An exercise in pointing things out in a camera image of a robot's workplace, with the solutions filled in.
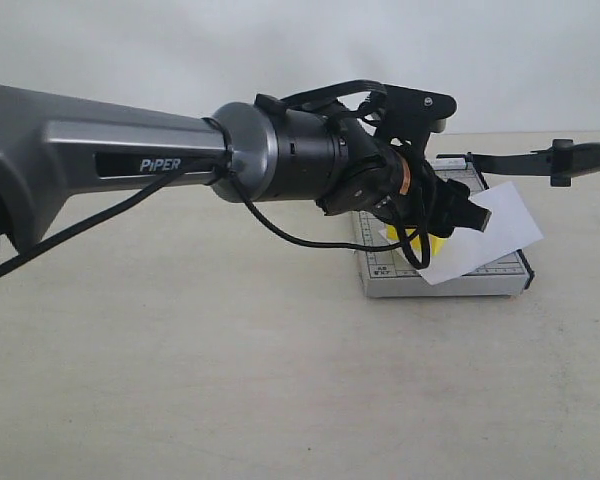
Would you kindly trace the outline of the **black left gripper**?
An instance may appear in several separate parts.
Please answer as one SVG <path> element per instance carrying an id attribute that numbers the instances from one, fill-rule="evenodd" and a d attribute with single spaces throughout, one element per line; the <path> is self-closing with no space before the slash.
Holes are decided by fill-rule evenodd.
<path id="1" fill-rule="evenodd" d="M 408 228 L 428 220 L 429 233 L 449 237 L 455 228 L 484 232 L 492 211 L 474 203 L 470 188 L 454 179 L 441 179 L 427 162 L 409 162 L 410 186 L 398 195 L 396 208 Z"/>

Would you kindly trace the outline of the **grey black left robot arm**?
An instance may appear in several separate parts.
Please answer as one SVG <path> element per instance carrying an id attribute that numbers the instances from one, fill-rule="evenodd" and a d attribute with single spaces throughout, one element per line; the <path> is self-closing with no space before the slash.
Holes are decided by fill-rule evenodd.
<path id="1" fill-rule="evenodd" d="M 439 237 L 483 231 L 490 212 L 424 156 L 455 109 L 450 96 L 369 80 L 260 94 L 204 118 L 0 85 L 0 236 L 26 251 L 70 197 L 164 175 L 232 203 L 313 201 Z"/>

